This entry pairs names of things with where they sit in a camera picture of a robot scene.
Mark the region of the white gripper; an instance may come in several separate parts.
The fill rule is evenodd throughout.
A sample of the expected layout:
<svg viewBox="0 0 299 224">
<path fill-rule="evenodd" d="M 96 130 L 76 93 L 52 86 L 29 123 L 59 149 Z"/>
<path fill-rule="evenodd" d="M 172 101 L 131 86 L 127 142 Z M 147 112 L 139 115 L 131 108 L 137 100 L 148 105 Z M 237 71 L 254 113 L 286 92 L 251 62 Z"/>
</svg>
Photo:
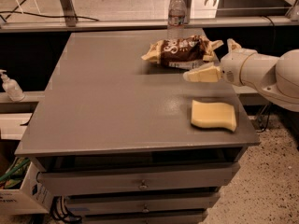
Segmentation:
<svg viewBox="0 0 299 224">
<path fill-rule="evenodd" d="M 220 67 L 206 63 L 183 74 L 189 82 L 218 82 L 222 78 L 238 87 L 254 87 L 253 81 L 245 80 L 245 66 L 250 56 L 257 54 L 254 49 L 242 49 L 232 38 L 227 40 L 228 53 L 221 58 Z"/>
</svg>

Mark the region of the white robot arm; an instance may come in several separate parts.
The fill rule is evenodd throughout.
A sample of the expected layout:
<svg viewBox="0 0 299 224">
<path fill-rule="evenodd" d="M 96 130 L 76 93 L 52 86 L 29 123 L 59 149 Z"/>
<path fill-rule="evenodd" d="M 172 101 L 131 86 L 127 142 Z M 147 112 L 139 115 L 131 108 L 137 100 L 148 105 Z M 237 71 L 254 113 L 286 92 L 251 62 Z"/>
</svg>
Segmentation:
<svg viewBox="0 0 299 224">
<path fill-rule="evenodd" d="M 227 45 L 228 53 L 219 65 L 207 63 L 185 72 L 183 78 L 189 82 L 223 79 L 238 87 L 250 87 L 275 105 L 299 111 L 299 49 L 276 57 L 242 48 L 232 38 Z"/>
</svg>

